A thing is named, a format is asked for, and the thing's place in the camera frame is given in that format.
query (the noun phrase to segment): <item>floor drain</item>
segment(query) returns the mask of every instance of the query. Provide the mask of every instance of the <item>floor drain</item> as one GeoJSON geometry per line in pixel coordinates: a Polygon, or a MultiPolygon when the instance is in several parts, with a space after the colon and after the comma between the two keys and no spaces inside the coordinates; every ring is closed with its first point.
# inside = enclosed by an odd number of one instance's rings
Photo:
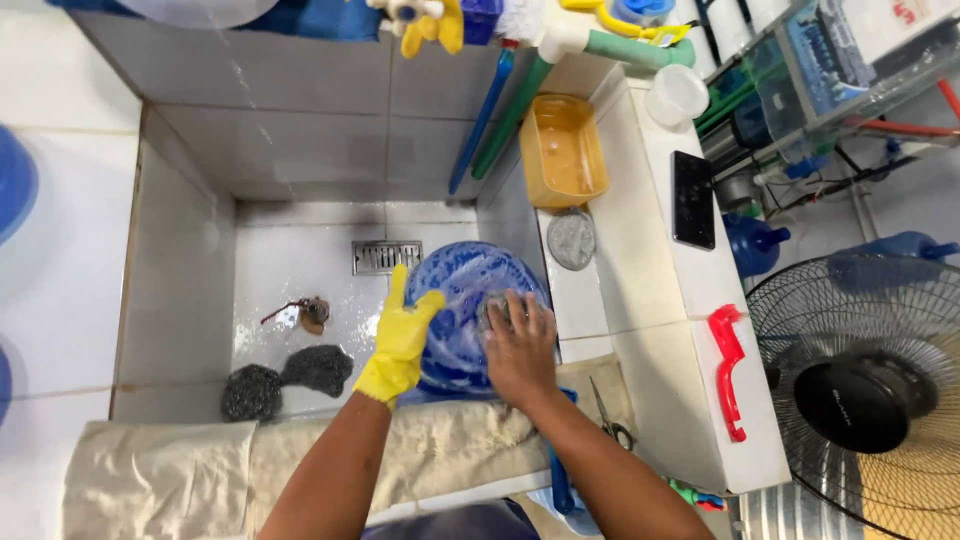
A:
{"type": "Polygon", "coordinates": [[[412,269],[423,260],[423,243],[419,240],[354,240],[353,275],[375,276],[390,274],[394,266],[403,263],[412,269]]]}

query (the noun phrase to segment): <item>black smartphone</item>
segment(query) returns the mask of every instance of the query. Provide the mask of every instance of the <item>black smartphone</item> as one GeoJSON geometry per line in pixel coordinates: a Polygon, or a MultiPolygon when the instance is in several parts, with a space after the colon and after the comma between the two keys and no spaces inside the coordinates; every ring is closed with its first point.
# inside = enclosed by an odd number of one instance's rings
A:
{"type": "Polygon", "coordinates": [[[710,162],[680,151],[673,153],[673,238],[705,250],[716,246],[710,162]]]}

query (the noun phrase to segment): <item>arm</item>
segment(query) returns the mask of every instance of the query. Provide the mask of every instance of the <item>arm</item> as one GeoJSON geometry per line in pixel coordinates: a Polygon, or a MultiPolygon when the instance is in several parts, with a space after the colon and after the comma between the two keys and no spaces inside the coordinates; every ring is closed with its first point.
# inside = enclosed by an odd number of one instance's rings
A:
{"type": "Polygon", "coordinates": [[[353,395],[287,481],[259,540],[348,540],[360,537],[380,472],[396,397],[420,379],[430,320],[444,295],[430,291],[403,306],[407,269],[398,264],[376,325],[376,349],[353,395]]]}
{"type": "Polygon", "coordinates": [[[526,316],[512,291],[507,304],[513,330],[495,305],[488,306],[492,330],[485,336],[485,350],[491,382],[550,441],[604,537],[712,540],[680,495],[557,388],[553,313],[537,308],[533,295],[527,297],[526,316]]]}
{"type": "Polygon", "coordinates": [[[391,412],[354,392],[287,481],[260,540],[359,538],[391,412]]]}

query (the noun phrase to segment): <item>scissors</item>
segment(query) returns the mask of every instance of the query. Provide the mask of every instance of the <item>scissors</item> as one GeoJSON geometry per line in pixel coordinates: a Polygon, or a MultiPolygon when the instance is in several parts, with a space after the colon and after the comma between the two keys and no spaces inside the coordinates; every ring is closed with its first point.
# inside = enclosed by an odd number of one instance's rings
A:
{"type": "Polygon", "coordinates": [[[600,392],[597,391],[597,385],[593,383],[593,377],[590,377],[590,386],[593,386],[593,396],[597,399],[597,408],[600,409],[600,420],[603,421],[600,428],[604,433],[613,437],[613,440],[620,446],[632,452],[634,450],[634,444],[636,444],[636,439],[634,439],[634,437],[630,435],[630,432],[622,425],[610,421],[610,417],[607,416],[607,408],[604,407],[603,400],[600,399],[600,392]]]}

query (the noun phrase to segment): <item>electric fan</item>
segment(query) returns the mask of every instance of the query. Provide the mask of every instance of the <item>electric fan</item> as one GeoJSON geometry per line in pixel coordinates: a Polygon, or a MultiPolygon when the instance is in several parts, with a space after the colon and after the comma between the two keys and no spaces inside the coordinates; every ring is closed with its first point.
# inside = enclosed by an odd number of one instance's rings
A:
{"type": "Polygon", "coordinates": [[[960,268],[815,258],[747,305],[794,480],[894,538],[960,538],[960,268]]]}

